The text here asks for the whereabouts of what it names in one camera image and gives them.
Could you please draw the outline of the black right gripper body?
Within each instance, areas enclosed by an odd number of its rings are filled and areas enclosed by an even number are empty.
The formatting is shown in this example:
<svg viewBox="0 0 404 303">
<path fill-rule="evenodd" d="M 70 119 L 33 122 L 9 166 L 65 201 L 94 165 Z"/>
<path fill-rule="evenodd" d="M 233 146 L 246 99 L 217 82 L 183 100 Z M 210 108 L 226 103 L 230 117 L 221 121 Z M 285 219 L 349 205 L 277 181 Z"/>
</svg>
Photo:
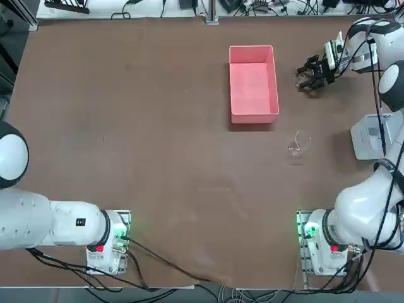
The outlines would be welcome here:
<svg viewBox="0 0 404 303">
<path fill-rule="evenodd" d="M 316 63 L 315 79 L 321 83 L 326 80 L 327 84 L 335 82 L 335 71 L 330 69 L 326 59 Z"/>
</svg>

